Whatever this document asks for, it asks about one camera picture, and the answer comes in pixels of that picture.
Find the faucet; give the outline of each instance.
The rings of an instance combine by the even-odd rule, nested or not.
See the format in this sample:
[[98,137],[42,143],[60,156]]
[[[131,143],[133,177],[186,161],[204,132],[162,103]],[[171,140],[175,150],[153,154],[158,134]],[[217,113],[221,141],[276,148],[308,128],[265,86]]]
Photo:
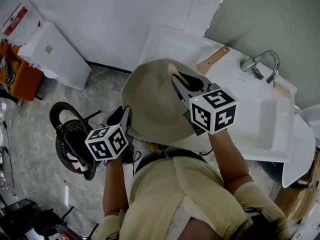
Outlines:
[[273,68],[272,74],[266,79],[266,82],[270,84],[277,77],[279,73],[279,66],[280,66],[279,57],[273,50],[266,50],[256,57],[251,57],[246,61],[241,62],[240,69],[243,72],[247,72],[248,70],[251,70],[255,78],[262,80],[264,76],[260,73],[259,69],[257,69],[256,65],[258,64],[259,61],[261,61],[263,58],[267,57],[268,55],[271,55],[274,59],[274,68]]

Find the baseboard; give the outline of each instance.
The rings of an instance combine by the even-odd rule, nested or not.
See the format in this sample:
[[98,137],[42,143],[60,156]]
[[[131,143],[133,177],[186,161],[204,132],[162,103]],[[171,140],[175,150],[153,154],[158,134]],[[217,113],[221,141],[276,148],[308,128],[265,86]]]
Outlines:
[[125,73],[125,74],[129,74],[129,75],[132,73],[131,71],[126,70],[126,69],[122,69],[122,68],[118,68],[118,67],[114,67],[114,66],[108,66],[108,65],[100,64],[100,63],[93,62],[93,61],[86,60],[85,62],[88,63],[90,66],[97,66],[97,67],[100,67],[100,68],[114,70],[114,71],[122,72],[122,73]]

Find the beige knit top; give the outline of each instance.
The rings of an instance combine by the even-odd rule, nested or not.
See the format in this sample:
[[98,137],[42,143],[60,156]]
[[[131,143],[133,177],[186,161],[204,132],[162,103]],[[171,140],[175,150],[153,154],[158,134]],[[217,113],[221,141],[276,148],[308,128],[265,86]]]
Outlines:
[[242,185],[232,195],[209,164],[176,156],[154,161],[135,175],[127,213],[105,217],[95,239],[106,240],[119,233],[120,240],[164,240],[185,196],[199,206],[221,237],[228,238],[248,219],[245,207],[261,209],[273,220],[285,220],[254,183]]

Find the gray wall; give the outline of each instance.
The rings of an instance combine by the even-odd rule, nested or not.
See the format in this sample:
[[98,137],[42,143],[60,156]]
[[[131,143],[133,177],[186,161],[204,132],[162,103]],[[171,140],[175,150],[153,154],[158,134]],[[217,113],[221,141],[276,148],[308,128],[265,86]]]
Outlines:
[[320,0],[223,0],[205,35],[249,56],[276,51],[296,105],[320,103]]

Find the white sink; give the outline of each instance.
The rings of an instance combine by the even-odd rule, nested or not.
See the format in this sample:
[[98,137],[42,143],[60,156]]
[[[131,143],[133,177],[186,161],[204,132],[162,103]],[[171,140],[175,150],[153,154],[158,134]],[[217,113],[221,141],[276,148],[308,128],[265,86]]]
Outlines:
[[[196,70],[195,64],[208,58],[222,46],[206,38],[158,28],[150,31],[140,63],[170,58]],[[275,82],[289,91],[289,97],[276,91],[273,82],[266,82],[272,70],[261,63],[257,68],[264,75],[262,80],[254,78],[250,72],[241,71],[240,62],[248,58],[245,54],[230,49],[227,55],[211,67],[206,77],[220,87],[227,87],[239,100],[236,123],[228,132],[244,158],[287,162],[290,158],[297,88],[278,75]],[[130,133],[138,139],[148,140],[136,132]],[[202,153],[211,149],[206,133],[162,144]]]

